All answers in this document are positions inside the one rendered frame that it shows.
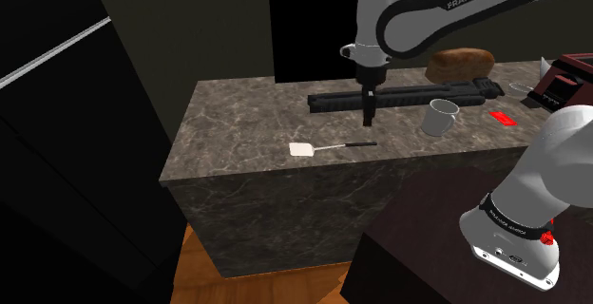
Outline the white mug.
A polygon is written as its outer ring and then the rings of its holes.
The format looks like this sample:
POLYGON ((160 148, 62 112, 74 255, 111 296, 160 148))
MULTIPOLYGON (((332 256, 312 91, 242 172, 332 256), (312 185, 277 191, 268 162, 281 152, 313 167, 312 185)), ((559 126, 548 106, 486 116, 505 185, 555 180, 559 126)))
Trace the white mug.
POLYGON ((431 100, 421 124, 422 131, 433 137, 443 136, 456 123, 459 111, 459 106, 451 101, 431 100))

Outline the brown bread loaf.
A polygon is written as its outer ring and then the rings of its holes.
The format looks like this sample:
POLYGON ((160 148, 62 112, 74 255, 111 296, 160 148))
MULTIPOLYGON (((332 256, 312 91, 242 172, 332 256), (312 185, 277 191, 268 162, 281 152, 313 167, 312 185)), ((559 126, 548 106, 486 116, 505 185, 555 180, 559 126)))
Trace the brown bread loaf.
POLYGON ((430 57, 425 77, 434 84, 472 81, 487 77, 494 64, 494 56, 484 49, 460 47, 441 50, 430 57))

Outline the red flat card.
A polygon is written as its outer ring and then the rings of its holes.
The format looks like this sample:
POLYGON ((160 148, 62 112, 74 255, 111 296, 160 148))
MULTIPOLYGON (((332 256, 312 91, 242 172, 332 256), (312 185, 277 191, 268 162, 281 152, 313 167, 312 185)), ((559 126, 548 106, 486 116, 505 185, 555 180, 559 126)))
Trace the red flat card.
POLYGON ((504 126, 514 126, 517 123, 502 111, 491 111, 489 115, 504 126))

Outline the dark maroon robot stand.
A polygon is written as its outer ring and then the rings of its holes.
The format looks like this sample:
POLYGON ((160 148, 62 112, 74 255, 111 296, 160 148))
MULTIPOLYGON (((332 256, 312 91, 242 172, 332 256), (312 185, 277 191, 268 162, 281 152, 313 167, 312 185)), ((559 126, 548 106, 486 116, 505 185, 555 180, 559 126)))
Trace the dark maroon robot stand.
POLYGON ((593 304, 593 226, 563 213, 557 285, 541 292, 476 258, 461 215, 501 181, 475 167, 416 173, 362 234, 340 294, 349 304, 593 304))

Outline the dark red countertop appliance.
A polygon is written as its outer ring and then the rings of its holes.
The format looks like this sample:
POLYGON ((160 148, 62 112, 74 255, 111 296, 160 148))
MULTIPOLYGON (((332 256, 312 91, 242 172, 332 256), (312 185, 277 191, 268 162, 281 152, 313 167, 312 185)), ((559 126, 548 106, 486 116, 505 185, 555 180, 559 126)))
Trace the dark red countertop appliance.
POLYGON ((593 106, 593 53, 563 54, 540 62, 540 81, 527 95, 553 113, 572 105, 593 106))

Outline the black refrigerator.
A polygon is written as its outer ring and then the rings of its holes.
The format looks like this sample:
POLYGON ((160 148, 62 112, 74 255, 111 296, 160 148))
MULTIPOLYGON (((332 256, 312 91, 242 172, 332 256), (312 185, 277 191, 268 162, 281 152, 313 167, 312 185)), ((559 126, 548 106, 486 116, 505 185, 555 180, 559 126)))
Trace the black refrigerator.
POLYGON ((170 145, 101 0, 0 0, 0 304, 169 304, 170 145))

